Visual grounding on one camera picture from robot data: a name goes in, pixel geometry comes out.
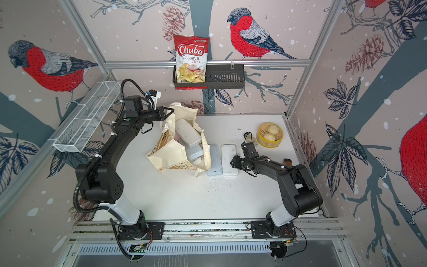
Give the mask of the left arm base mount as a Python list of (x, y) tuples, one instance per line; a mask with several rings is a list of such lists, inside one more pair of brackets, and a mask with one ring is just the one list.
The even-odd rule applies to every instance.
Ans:
[(141, 220), (135, 225), (120, 225), (118, 236), (120, 241), (161, 240), (164, 227), (164, 222)]

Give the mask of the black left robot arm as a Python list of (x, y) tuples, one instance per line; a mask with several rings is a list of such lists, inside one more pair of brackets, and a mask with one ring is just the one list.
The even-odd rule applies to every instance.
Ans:
[(111, 136), (100, 152), (86, 164), (76, 168), (77, 185), (73, 192), (73, 207), (81, 214), (105, 210), (121, 225), (131, 226), (143, 220), (143, 212), (124, 196), (124, 183), (117, 173), (121, 156), (145, 125), (153, 126), (174, 114), (174, 109), (157, 107), (155, 90), (140, 91), (137, 96), (125, 96), (125, 85), (136, 84), (125, 79), (120, 86), (122, 106), (111, 126)]

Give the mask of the cream canvas tote bag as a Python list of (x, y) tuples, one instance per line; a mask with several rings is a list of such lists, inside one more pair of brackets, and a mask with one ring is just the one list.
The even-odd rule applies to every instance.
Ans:
[[(203, 129), (196, 122), (197, 110), (184, 107), (178, 102), (172, 103), (169, 107), (174, 109), (174, 113), (160, 124), (162, 133), (160, 140), (146, 157), (159, 172), (166, 169), (195, 170), (198, 175), (210, 170), (212, 165), (210, 145)], [(185, 146), (182, 142), (178, 142), (182, 139), (177, 133), (177, 122), (181, 119), (188, 122), (201, 138), (200, 160), (189, 160)]]

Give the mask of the light blue pencil case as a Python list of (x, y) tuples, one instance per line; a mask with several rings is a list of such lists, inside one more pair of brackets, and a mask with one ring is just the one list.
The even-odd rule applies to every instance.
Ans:
[(217, 144), (210, 144), (211, 168), (207, 171), (208, 176), (219, 176), (222, 174), (221, 154)]

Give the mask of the white pencil case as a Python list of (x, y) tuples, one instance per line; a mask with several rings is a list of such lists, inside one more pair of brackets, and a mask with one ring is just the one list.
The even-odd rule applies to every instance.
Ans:
[(236, 156), (236, 146), (234, 144), (226, 144), (221, 146), (222, 156), (222, 173), (224, 177), (236, 177), (239, 174), (238, 169), (232, 167), (231, 163)]

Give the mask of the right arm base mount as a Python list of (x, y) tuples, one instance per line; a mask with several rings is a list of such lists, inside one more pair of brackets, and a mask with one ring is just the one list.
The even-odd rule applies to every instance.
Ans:
[(296, 231), (292, 223), (277, 227), (272, 220), (250, 221), (248, 229), (253, 239), (295, 239)]

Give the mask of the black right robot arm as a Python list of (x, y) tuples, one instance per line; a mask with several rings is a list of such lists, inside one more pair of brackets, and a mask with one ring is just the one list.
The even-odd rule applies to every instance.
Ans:
[(260, 156), (253, 141), (244, 141), (241, 148), (243, 157), (234, 156), (230, 162), (232, 168), (253, 177), (264, 175), (278, 183), (281, 204), (266, 215), (265, 224), (269, 232), (282, 229), (302, 215), (321, 210), (322, 196), (305, 165), (287, 165)]

